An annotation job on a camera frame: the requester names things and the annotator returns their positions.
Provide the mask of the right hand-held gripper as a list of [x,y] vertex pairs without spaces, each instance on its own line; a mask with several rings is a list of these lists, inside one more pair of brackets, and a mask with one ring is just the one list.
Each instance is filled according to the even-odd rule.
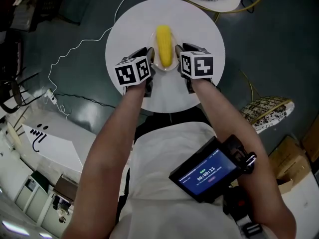
[[190,43],[175,46],[176,57],[179,61],[178,71],[185,79],[189,94],[193,94],[193,79],[204,79],[213,83],[213,55],[203,47]]

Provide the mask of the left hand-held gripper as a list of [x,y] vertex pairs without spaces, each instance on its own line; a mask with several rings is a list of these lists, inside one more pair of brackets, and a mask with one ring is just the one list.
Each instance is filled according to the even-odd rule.
[[155,58],[153,47],[141,48],[128,57],[124,57],[114,70],[120,87],[123,87],[123,95],[130,86],[145,82],[145,98],[150,98],[153,90],[153,78],[156,74],[152,68]]

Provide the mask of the white oval plate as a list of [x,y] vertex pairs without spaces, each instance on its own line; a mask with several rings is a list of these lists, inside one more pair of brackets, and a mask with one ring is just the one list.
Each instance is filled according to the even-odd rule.
[[171,70],[174,70],[178,67],[179,60],[177,58],[176,52],[175,52],[175,46],[180,44],[180,38],[178,34],[171,30],[171,45],[172,45],[172,64],[168,67],[165,67],[162,65],[160,61],[160,54],[159,54],[159,48],[157,44],[157,38],[156,38],[156,31],[154,31],[149,39],[148,46],[152,47],[155,51],[155,58],[154,58],[154,66],[156,69],[168,72]]

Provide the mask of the yellow corn cob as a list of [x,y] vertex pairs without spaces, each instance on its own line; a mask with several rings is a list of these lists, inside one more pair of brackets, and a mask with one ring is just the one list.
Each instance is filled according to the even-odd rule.
[[168,25],[158,25],[156,28],[156,39],[161,64],[164,67],[169,67],[173,59],[170,27]]

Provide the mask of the person's right forearm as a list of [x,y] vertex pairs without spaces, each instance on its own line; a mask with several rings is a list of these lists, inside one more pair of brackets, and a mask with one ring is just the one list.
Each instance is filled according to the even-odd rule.
[[252,174],[238,179],[249,197],[253,220],[268,227],[278,239],[295,239],[295,218],[282,199],[268,155],[256,131],[209,81],[194,79],[192,86],[217,138],[225,141],[233,134],[247,152],[257,155]]

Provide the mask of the person's left forearm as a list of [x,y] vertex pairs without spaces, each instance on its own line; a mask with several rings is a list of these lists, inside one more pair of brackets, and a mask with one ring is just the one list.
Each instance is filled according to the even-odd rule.
[[131,86],[86,158],[71,221],[61,239],[107,239],[116,223],[122,173],[132,148],[145,83]]

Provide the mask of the round white table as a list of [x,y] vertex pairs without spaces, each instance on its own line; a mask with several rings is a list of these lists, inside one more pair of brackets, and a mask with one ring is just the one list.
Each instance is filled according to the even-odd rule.
[[[168,25],[183,43],[205,48],[213,55],[213,82],[218,84],[225,65],[222,36],[212,19],[199,8],[182,0],[147,0],[126,11],[109,33],[105,60],[110,79],[120,94],[114,67],[123,57],[143,47],[158,25]],[[189,94],[185,79],[177,68],[168,72],[156,69],[150,98],[144,98],[142,108],[156,113],[176,113],[200,103],[196,94]]]

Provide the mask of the person's black trousers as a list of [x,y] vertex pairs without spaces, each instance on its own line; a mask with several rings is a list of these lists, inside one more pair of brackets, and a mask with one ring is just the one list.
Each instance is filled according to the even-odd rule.
[[153,113],[151,116],[146,118],[144,123],[136,128],[134,142],[151,131],[186,122],[203,122],[211,126],[208,118],[199,107],[192,107],[190,109],[171,114]]

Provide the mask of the person's white shirt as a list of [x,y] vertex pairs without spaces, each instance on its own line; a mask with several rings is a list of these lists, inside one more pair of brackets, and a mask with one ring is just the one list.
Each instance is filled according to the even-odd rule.
[[128,199],[110,239],[245,239],[224,214],[221,199],[198,203],[169,180],[213,136],[214,130],[202,122],[141,136],[132,151]]

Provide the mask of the white power strip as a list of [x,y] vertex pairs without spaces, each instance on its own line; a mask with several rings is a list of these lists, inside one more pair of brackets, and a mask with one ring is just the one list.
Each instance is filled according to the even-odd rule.
[[47,99],[50,100],[54,105],[57,104],[57,98],[50,89],[47,89],[44,96],[47,97]]

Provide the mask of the black screen device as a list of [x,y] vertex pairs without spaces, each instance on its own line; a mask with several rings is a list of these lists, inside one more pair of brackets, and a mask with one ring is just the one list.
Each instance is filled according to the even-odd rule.
[[199,203],[211,203],[239,175],[230,151],[212,137],[189,159],[172,171],[169,179]]

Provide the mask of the white board black drawing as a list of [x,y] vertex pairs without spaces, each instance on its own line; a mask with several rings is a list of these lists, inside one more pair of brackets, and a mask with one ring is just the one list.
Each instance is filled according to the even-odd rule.
[[82,172],[95,134],[60,117],[27,119],[22,125],[34,152]]

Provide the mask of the dark side table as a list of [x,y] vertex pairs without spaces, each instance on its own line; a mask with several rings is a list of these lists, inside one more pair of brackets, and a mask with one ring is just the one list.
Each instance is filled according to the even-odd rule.
[[32,32],[58,15],[63,0],[15,0],[12,29]]

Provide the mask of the black round stool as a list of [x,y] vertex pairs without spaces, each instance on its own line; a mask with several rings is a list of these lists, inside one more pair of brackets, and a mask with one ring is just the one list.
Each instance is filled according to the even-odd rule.
[[[9,108],[5,102],[14,98],[16,106]],[[15,113],[22,106],[22,96],[18,82],[14,80],[0,80],[0,107],[8,114]]]

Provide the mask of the brown cardboard box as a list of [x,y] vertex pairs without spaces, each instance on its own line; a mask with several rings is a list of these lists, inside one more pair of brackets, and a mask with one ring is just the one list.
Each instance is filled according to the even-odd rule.
[[302,139],[302,145],[312,163],[319,158],[319,114]]
[[293,185],[300,183],[311,172],[305,151],[290,136],[282,140],[270,154],[269,159],[276,178],[292,180]]

